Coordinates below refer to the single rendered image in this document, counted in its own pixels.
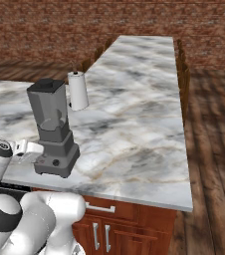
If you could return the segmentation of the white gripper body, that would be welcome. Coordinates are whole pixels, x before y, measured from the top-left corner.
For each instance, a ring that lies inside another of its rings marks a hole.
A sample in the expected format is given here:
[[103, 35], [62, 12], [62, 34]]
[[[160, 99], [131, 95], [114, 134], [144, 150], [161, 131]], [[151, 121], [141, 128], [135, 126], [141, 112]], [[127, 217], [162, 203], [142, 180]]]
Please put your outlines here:
[[19, 162], [28, 161], [34, 163], [44, 152], [44, 147], [38, 143], [22, 139], [16, 142], [15, 156]]

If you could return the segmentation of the grey blender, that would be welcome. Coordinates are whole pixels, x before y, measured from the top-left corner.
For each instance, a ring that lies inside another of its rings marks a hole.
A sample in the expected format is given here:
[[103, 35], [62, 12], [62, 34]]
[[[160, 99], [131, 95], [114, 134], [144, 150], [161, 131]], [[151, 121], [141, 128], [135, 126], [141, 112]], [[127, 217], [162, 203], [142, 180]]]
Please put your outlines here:
[[56, 90], [28, 88], [27, 94], [44, 152], [38, 157], [35, 171], [67, 178], [80, 157], [69, 127], [66, 88]]

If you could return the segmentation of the black appliance panel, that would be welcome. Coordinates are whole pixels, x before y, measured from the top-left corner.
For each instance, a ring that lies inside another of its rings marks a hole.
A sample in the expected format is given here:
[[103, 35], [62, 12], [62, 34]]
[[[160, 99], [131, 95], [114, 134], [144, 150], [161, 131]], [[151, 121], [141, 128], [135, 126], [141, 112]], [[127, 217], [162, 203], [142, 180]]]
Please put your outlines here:
[[20, 201], [21, 198], [30, 191], [31, 188], [29, 186], [0, 182], [0, 194], [10, 195], [17, 201]]

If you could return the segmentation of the white paper towel roll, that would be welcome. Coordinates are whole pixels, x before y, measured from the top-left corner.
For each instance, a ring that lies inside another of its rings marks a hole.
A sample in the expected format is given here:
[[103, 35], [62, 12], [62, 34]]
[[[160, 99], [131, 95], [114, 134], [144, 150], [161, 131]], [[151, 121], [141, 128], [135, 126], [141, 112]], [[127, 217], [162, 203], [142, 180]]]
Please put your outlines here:
[[80, 111], [89, 105], [85, 74], [80, 71], [69, 72], [70, 103], [73, 111]]

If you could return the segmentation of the red-brown wooden cupboard door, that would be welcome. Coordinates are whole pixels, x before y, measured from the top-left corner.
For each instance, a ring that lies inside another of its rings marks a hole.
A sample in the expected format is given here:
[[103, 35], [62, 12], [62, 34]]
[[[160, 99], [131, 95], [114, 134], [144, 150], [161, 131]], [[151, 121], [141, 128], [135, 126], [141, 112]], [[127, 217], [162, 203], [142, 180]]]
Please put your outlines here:
[[[110, 225], [111, 251], [106, 250], [105, 225]], [[170, 235], [160, 231], [103, 221], [105, 255], [167, 255]]]
[[[100, 242], [99, 250], [95, 249], [93, 222], [99, 224], [98, 229], [98, 239]], [[101, 226], [102, 223], [98, 218], [88, 215], [86, 215], [81, 221], [73, 224], [73, 232], [75, 238], [84, 248], [86, 255], [104, 255]]]

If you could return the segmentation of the red-brown wooden drawer front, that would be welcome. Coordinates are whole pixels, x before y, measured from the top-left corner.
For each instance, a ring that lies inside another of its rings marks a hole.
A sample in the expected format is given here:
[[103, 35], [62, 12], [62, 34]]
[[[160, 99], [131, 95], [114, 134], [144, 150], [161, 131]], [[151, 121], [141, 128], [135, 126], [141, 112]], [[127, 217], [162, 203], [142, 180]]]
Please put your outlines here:
[[103, 199], [92, 196], [85, 196], [85, 202], [89, 202], [90, 205], [109, 208], [115, 206], [115, 213], [107, 213], [102, 211], [87, 209], [87, 212], [92, 215], [100, 217], [112, 218], [116, 220], [124, 220], [132, 223], [136, 223], [138, 219], [138, 206], [133, 203], [122, 202], [111, 199]]

